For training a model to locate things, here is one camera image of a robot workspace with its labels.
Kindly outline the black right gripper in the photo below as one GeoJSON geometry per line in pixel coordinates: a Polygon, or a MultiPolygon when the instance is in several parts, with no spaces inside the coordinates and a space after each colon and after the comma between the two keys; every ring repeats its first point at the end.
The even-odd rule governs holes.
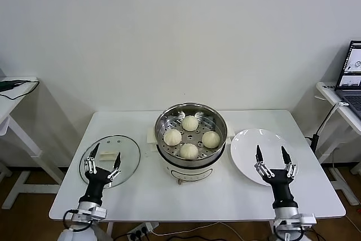
{"type": "Polygon", "coordinates": [[[273,209],[295,207],[297,203],[290,191],[289,184],[296,176],[298,166],[292,162],[290,154],[286,151],[284,146],[281,146],[281,153],[285,164],[284,169],[269,169],[264,163],[260,146],[256,147],[256,163],[254,167],[257,173],[265,182],[271,185],[274,202],[273,209]]]}

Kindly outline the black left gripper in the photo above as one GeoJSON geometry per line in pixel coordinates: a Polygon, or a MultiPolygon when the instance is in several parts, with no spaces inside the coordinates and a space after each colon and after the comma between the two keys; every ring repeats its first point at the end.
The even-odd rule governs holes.
{"type": "Polygon", "coordinates": [[[97,143],[94,149],[90,152],[89,156],[84,160],[85,176],[89,180],[86,192],[84,196],[80,197],[80,202],[102,203],[104,186],[113,181],[120,173],[121,165],[121,153],[119,152],[115,163],[113,165],[113,171],[96,167],[95,157],[98,152],[100,143],[97,143]]]}

